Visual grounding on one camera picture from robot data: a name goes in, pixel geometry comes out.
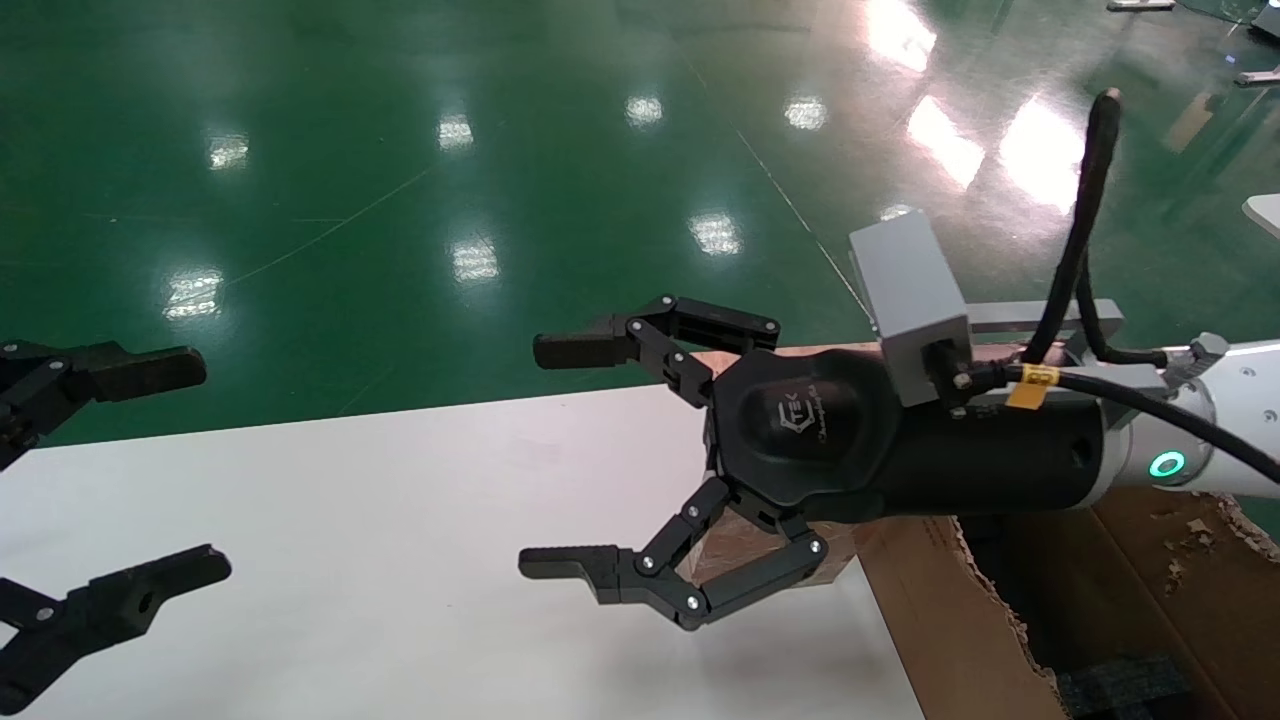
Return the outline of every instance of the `black cable sleeve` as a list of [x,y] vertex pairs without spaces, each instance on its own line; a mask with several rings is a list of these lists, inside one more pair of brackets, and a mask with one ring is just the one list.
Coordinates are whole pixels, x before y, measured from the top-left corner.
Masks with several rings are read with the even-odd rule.
[[1080,266],[1089,246],[1089,234],[1102,206],[1102,192],[1106,187],[1107,170],[1115,155],[1116,140],[1120,136],[1120,91],[1108,88],[1093,100],[1089,110],[1089,127],[1084,137],[1084,158],[1080,160],[1080,182],[1075,191],[1075,214],[1071,231],[1062,247],[1062,259],[1053,270],[1053,284],[1050,287],[1036,334],[1032,336],[1023,359],[1030,364],[1044,361],[1050,347],[1062,329],[1062,318],[1071,304],[1071,295],[1080,277]]
[[[974,388],[986,392],[987,389],[1005,387],[1010,382],[1020,380],[1023,377],[1023,368],[1024,365],[988,365],[974,369],[970,375],[973,377]],[[1059,374],[1057,386],[1083,392],[1085,395],[1092,395],[1094,397],[1112,400],[1125,407],[1132,407],[1140,413],[1158,418],[1175,428],[1187,430],[1222,452],[1226,452],[1231,457],[1235,457],[1240,462],[1244,462],[1249,468],[1253,468],[1268,480],[1280,484],[1280,462],[1276,462],[1274,457],[1249,445],[1240,436],[1224,430],[1199,415],[1188,413],[1181,407],[1170,405],[1162,400],[1156,400],[1155,397],[1143,395],[1137,389],[1114,383],[1111,380],[1105,380],[1102,378],[1074,375],[1064,372]]]
[[1164,350],[1119,350],[1107,345],[1107,338],[1102,334],[1102,323],[1098,320],[1098,307],[1093,302],[1088,250],[1080,265],[1080,278],[1075,282],[1075,304],[1080,309],[1080,324],[1084,327],[1084,337],[1089,341],[1089,350],[1100,361],[1112,365],[1149,364],[1157,368],[1169,365],[1169,355]]

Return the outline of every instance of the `gray sensor box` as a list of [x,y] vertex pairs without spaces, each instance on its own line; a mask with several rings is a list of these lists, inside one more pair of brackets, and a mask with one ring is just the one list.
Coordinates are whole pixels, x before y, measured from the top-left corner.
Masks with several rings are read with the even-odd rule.
[[893,388],[910,407],[938,398],[924,348],[951,341],[972,359],[969,313],[928,218],[919,210],[850,233],[854,283],[872,314]]

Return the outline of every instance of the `green indicator light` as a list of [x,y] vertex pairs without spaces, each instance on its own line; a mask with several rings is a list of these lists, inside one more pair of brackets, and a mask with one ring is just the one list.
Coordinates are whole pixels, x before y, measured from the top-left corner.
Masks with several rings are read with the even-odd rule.
[[1184,465],[1187,465],[1187,456],[1176,450],[1170,450],[1169,452],[1157,455],[1151,461],[1151,468],[1147,468],[1147,471],[1151,473],[1152,478],[1167,478],[1181,470]]

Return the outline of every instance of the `white table surface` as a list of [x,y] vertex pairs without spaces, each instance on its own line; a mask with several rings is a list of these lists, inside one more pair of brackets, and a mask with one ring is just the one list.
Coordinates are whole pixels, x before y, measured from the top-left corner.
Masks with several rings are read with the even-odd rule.
[[63,597],[206,542],[234,571],[22,717],[922,720],[856,562],[696,633],[518,574],[526,546],[641,547],[700,423],[643,387],[31,452],[0,575]]
[[1280,237],[1280,193],[1254,195],[1244,201],[1244,214],[1268,233]]

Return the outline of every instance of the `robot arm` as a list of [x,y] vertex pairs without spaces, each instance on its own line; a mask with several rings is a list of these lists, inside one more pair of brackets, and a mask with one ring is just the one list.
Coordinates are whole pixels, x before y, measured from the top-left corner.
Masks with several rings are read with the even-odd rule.
[[[965,340],[974,327],[1007,331],[1033,324],[1039,304],[1015,305],[1020,307],[973,306],[973,315],[984,320],[965,322]],[[1015,322],[1018,311],[1028,319]],[[997,316],[1004,319],[993,323]],[[593,333],[535,338],[534,355],[543,368],[634,360],[690,405],[707,407],[707,471],[701,487],[644,548],[527,548],[520,553],[521,573],[534,579],[581,578],[600,605],[645,603],[692,630],[817,570],[827,547],[809,521],[1082,507],[1119,484],[1280,497],[1280,484],[1155,416],[1125,413],[1062,387],[1046,388],[1042,404],[1030,410],[1011,402],[1014,393],[1004,383],[983,387],[996,384],[986,368],[1010,365],[952,357],[950,363],[972,369],[972,384],[963,391],[943,384],[950,370],[931,373],[923,359],[919,370],[933,397],[906,406],[892,373],[908,364],[891,355],[909,347],[901,337],[886,343],[882,336],[878,352],[828,350],[785,357],[771,352],[778,329],[768,318],[664,296],[639,313],[603,320]],[[954,350],[952,340],[918,345],[915,351],[927,357],[940,343]],[[712,380],[710,370],[676,341],[742,355]],[[886,352],[886,345],[893,350]],[[1175,359],[1193,354],[1169,352]],[[1062,360],[1070,363],[1070,352]],[[950,363],[943,359],[942,365]],[[1202,374],[1188,375],[1193,368]],[[1110,375],[1133,392],[1169,397],[1172,406],[1262,441],[1266,452],[1280,450],[1280,441],[1267,443],[1274,416],[1252,407],[1265,404],[1265,393],[1251,388],[1251,380],[1262,387],[1266,380],[1256,380],[1260,377],[1280,377],[1280,343],[1233,347],[1220,357],[1206,350],[1199,368],[1192,357],[1164,373],[1149,365],[1076,365],[1059,373]],[[897,379],[911,382],[906,377],[900,373]],[[676,574],[676,566],[724,510],[788,542],[694,587]]]
[[[1080,507],[1112,484],[1280,497],[1280,409],[1263,392],[1276,387],[1280,342],[1108,345],[1121,318],[1093,300],[1088,240],[1119,122],[1120,94],[1107,90],[1089,113],[1075,218],[1044,302],[966,305],[928,220],[910,213],[850,236],[878,352],[781,357],[769,352],[776,320],[671,296],[593,333],[535,338],[543,368],[635,360],[707,407],[707,475],[643,550],[525,550],[520,570],[582,578],[602,605],[643,602],[692,630],[812,574],[827,552],[813,520]],[[1064,324],[1080,332],[1044,365]],[[984,333],[1029,331],[1020,352],[977,356]],[[741,359],[712,380],[676,341]],[[696,588],[676,566],[726,509],[788,542]]]
[[[55,348],[0,342],[0,470],[91,401],[116,402],[198,386],[205,361],[189,347],[134,355],[114,342]],[[87,655],[140,638],[172,597],[230,577],[227,557],[200,546],[95,578],[54,600],[0,578],[0,715],[27,708]]]

